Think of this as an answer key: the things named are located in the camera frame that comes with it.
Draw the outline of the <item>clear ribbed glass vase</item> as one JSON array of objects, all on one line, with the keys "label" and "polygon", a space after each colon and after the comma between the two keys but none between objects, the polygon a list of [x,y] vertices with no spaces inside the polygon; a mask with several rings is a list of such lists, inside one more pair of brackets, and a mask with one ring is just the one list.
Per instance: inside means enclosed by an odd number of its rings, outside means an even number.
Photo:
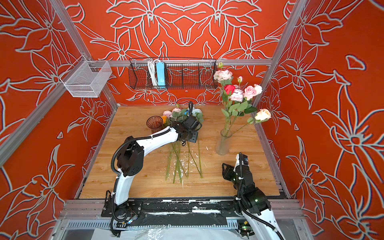
[{"label": "clear ribbed glass vase", "polygon": [[216,153],[224,156],[230,151],[230,142],[233,133],[230,130],[222,129],[220,132],[219,140],[216,146]]}]

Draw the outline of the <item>red rose stem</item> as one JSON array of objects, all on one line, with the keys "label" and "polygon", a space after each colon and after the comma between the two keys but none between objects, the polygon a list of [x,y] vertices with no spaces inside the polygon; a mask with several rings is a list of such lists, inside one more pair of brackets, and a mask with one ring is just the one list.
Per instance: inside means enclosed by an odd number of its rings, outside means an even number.
[{"label": "red rose stem", "polygon": [[234,92],[234,90],[235,90],[234,85],[229,84],[229,85],[223,86],[222,100],[223,100],[225,111],[227,112],[225,114],[225,117],[226,117],[225,129],[227,130],[229,130],[231,126],[231,113],[229,109],[230,109],[230,106],[232,105],[230,97]]}]

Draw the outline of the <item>pink peony stem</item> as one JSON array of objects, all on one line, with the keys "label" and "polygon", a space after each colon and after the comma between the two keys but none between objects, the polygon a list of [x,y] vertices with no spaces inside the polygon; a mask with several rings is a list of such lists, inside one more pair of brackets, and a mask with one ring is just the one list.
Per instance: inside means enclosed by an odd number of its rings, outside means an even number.
[{"label": "pink peony stem", "polygon": [[238,116],[243,116],[244,111],[241,107],[245,105],[244,91],[238,85],[232,83],[233,73],[224,67],[224,64],[219,62],[218,70],[214,73],[214,80],[218,83],[222,98],[222,113],[225,116],[225,127],[222,130],[222,136],[230,135],[231,126],[234,124]]}]

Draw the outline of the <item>peach rose stem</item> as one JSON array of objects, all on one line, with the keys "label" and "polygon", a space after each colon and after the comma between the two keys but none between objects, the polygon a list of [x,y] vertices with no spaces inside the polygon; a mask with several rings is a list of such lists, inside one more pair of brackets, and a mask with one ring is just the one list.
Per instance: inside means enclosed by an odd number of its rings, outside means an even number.
[{"label": "peach rose stem", "polygon": [[245,126],[248,125],[255,125],[255,124],[260,124],[263,122],[268,121],[272,117],[271,112],[268,109],[261,109],[259,110],[254,117],[250,117],[247,120],[247,123],[241,126],[239,129],[234,131],[234,134],[243,129]]}]

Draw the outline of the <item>pink rose stem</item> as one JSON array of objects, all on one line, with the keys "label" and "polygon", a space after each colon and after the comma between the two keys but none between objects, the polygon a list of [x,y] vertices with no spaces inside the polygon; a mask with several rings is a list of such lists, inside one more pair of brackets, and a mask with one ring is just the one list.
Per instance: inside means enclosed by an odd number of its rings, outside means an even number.
[{"label": "pink rose stem", "polygon": [[222,90],[222,113],[225,116],[225,127],[222,135],[230,135],[230,129],[239,117],[254,113],[257,109],[252,105],[253,98],[257,95],[253,86],[244,90],[237,85],[225,85]]}]

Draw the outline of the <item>white rose stem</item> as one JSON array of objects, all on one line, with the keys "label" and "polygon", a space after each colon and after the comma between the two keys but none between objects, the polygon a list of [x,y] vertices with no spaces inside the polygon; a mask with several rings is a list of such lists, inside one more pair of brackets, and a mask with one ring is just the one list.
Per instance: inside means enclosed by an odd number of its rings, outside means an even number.
[{"label": "white rose stem", "polygon": [[263,91],[263,88],[260,85],[247,86],[244,91],[241,93],[242,101],[245,103],[246,107],[240,111],[239,116],[244,116],[246,114],[251,114],[257,111],[257,108],[253,106],[255,98],[260,95]]}]

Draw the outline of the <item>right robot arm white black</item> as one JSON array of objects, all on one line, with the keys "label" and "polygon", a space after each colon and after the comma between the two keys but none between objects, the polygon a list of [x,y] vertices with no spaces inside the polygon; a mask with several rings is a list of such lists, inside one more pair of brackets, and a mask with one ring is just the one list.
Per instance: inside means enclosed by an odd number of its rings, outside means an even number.
[{"label": "right robot arm white black", "polygon": [[222,164],[224,180],[233,183],[237,193],[234,197],[235,212],[246,219],[241,233],[256,240],[283,240],[285,237],[275,218],[272,206],[266,195],[256,187],[249,166]]}]

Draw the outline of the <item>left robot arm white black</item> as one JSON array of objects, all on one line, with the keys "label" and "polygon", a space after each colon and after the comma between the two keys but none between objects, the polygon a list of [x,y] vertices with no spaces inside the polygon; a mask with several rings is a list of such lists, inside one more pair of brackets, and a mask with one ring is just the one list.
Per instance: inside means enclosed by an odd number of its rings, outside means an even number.
[{"label": "left robot arm white black", "polygon": [[107,191],[110,195],[107,201],[112,210],[110,231],[114,237],[119,238],[122,232],[114,228],[114,223],[123,224],[132,219],[128,214],[127,201],[134,177],[142,170],[146,155],[167,144],[181,142],[184,146],[197,142],[202,123],[193,115],[193,110],[194,104],[189,102],[187,113],[179,112],[181,116],[170,121],[165,129],[146,137],[130,136],[113,154],[111,169],[117,177],[113,191]]}]

